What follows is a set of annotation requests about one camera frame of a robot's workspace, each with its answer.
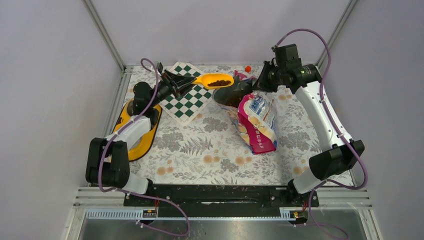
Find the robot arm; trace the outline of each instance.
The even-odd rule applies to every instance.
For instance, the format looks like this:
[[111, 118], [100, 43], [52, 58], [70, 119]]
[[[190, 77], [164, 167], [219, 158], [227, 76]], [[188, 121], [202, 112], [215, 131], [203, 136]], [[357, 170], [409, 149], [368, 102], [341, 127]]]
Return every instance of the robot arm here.
[[[264, 67], [253, 89], [276, 92], [278, 86], [290, 88], [291, 93], [302, 103], [318, 136], [322, 153], [309, 159], [309, 169], [289, 181], [286, 199], [294, 205], [301, 205], [310, 191], [327, 178], [350, 170], [357, 159], [336, 133], [320, 100], [322, 80], [318, 68], [313, 64], [302, 65], [295, 44], [273, 47], [275, 58], [264, 61]], [[364, 151], [361, 140], [353, 141], [337, 117], [324, 90], [324, 101], [341, 134], [360, 156]]]
[[[194, 86], [192, 83], [196, 80], [195, 77], [176, 75], [167, 70], [162, 73], [161, 63], [158, 63], [156, 69], [162, 80], [158, 83], [156, 95], [154, 96], [154, 89], [148, 83], [137, 83], [133, 88], [134, 99], [131, 111], [128, 111], [131, 116], [129, 121], [113, 134], [105, 138], [94, 138], [91, 141], [85, 170], [87, 182], [98, 184], [102, 153], [107, 143], [113, 138], [105, 154], [109, 157], [103, 164], [102, 183], [132, 193], [146, 193], [149, 180], [131, 173], [128, 151], [157, 123], [159, 112], [153, 107], [170, 95], [176, 98], [184, 96], [192, 89]], [[152, 98], [152, 104], [145, 110]], [[143, 110], [145, 110], [143, 116], [139, 116]]]

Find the white wall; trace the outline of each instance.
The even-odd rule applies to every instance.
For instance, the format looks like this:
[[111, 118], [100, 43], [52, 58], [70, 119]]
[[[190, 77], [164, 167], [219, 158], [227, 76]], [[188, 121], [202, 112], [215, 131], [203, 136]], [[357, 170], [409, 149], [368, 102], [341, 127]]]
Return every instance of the white wall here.
[[360, 1], [332, 50], [327, 92], [365, 144], [367, 189], [385, 240], [424, 235], [423, 13], [422, 0]]
[[61, 237], [118, 78], [82, 1], [0, 2], [0, 239]]
[[[297, 28], [329, 39], [349, 0], [93, 0], [127, 65], [140, 56], [174, 64], [262, 63]], [[290, 36], [305, 63], [323, 50], [309, 33]]]

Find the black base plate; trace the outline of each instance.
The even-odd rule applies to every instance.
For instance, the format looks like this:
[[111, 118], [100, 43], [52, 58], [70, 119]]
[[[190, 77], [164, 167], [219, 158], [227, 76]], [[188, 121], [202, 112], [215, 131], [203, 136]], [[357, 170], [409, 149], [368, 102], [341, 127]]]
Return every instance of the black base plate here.
[[[280, 207], [293, 206], [285, 199], [286, 186], [258, 185], [174, 185], [153, 184], [146, 193], [149, 196], [173, 201], [188, 217], [280, 217]], [[130, 195], [123, 202], [125, 207], [154, 207], [155, 201]], [[318, 207], [318, 197], [311, 206]], [[158, 217], [182, 217], [173, 206], [159, 203]]]

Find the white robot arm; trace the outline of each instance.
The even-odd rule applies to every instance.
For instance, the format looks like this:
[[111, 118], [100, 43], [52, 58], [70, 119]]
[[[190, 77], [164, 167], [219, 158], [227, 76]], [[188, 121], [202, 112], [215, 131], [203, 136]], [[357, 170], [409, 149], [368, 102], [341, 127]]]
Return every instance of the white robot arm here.
[[302, 65], [296, 45], [273, 47], [272, 50], [275, 52], [275, 58], [264, 61], [262, 72], [253, 89], [276, 92], [281, 85], [290, 88], [310, 117], [322, 150], [322, 153], [309, 159], [309, 168], [305, 172], [287, 184], [287, 200], [294, 205], [300, 205], [317, 185], [333, 175], [352, 169], [355, 165], [357, 159], [340, 135], [350, 142], [359, 156], [365, 147], [361, 140], [353, 141], [352, 136], [345, 130], [324, 90], [323, 101], [340, 129], [340, 135], [337, 134], [320, 98], [321, 74], [313, 64]]
[[[147, 134], [151, 129], [151, 123], [148, 117], [141, 116], [138, 119], [136, 119], [136, 117], [137, 116], [131, 116], [127, 123], [129, 126], [126, 128], [120, 128], [119, 130], [122, 129], [122, 131], [120, 131], [119, 135], [112, 140], [115, 143], [119, 141], [126, 143], [127, 152], [137, 143], [140, 136]], [[105, 139], [109, 141], [115, 135], [116, 132], [108, 135]], [[148, 184], [149, 181], [147, 178], [139, 177], [136, 174], [129, 172], [128, 181], [122, 189], [132, 193], [145, 194]]]

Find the snack bag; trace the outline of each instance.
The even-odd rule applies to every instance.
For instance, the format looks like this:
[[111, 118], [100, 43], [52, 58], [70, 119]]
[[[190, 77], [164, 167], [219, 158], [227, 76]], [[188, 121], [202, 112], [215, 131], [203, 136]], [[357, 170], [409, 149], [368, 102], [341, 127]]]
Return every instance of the snack bag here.
[[253, 154], [277, 149], [276, 110], [263, 92], [247, 94], [238, 106], [238, 130]]
[[234, 70], [234, 77], [235, 76], [238, 76], [240, 81], [245, 81], [245, 80], [249, 80], [249, 79], [252, 79], [252, 80], [256, 79], [256, 77], [252, 76], [251, 74], [249, 74], [247, 72], [242, 73], [242, 72], [239, 72], [237, 70]]
[[276, 111], [267, 93], [252, 93], [252, 82], [236, 76], [232, 86], [216, 89], [212, 98], [228, 114], [252, 153], [263, 154], [277, 149]]

